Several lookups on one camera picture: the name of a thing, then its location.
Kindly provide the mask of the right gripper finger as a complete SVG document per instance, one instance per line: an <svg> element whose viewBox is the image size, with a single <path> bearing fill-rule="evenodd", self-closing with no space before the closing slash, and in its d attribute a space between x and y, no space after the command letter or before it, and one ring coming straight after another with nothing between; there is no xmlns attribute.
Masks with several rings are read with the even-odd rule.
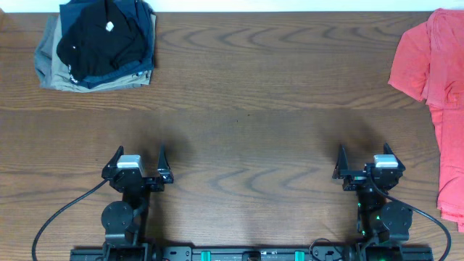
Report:
<svg viewBox="0 0 464 261"><path fill-rule="evenodd" d="M348 167L346 151L345 151L344 146L340 145L339 150L338 150L338 157L336 161L335 171L341 172L343 170L348 170L348 169L349 167Z"/></svg>
<svg viewBox="0 0 464 261"><path fill-rule="evenodd" d="M386 156L384 163L385 167L395 167L399 169L405 168L401 160L394 154L390 145L387 143L384 144L384 155Z"/></svg>

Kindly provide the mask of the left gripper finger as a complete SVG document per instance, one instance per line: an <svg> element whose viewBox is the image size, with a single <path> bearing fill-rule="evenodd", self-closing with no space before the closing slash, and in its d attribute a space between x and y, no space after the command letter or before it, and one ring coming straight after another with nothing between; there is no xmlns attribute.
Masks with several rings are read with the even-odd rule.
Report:
<svg viewBox="0 0 464 261"><path fill-rule="evenodd" d="M109 160L109 162L106 164L105 168L106 169L112 169L112 168L117 168L117 162L120 159L120 157L124 155L124 148L123 146L119 146L115 154L112 156L112 158Z"/></svg>
<svg viewBox="0 0 464 261"><path fill-rule="evenodd" d="M159 148L157 170L158 171L170 171L170 166L168 164L167 157L165 154L165 146L163 144Z"/></svg>

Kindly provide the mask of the coral red t-shirt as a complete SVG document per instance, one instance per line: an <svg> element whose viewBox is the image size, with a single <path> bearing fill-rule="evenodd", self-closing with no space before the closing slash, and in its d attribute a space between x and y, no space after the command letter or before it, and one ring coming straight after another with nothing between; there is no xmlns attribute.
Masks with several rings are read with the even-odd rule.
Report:
<svg viewBox="0 0 464 261"><path fill-rule="evenodd" d="M425 102L440 152L437 208L463 231L463 11L438 9L403 33L389 85Z"/></svg>

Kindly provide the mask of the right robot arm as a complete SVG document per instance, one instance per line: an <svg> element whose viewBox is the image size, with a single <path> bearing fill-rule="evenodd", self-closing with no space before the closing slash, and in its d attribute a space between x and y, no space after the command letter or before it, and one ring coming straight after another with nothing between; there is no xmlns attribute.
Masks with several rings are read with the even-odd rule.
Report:
<svg viewBox="0 0 464 261"><path fill-rule="evenodd" d="M339 147L333 179L344 191L357 195L357 231L362 238L344 248L342 260L402 260L401 243L409 239L413 211L386 197L402 177L405 166L388 144L362 170L351 170L343 146Z"/></svg>

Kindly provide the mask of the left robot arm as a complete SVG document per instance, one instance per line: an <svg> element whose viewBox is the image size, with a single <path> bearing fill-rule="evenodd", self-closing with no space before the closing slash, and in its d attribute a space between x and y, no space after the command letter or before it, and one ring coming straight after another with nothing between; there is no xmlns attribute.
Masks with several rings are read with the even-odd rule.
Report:
<svg viewBox="0 0 464 261"><path fill-rule="evenodd" d="M174 181L173 173L160 147L156 177L144 175L141 156L124 154L119 147L103 168L101 177L123 195L120 201L107 205L101 214L105 229L103 261L161 260L162 253L153 243L143 241L151 193L162 192Z"/></svg>

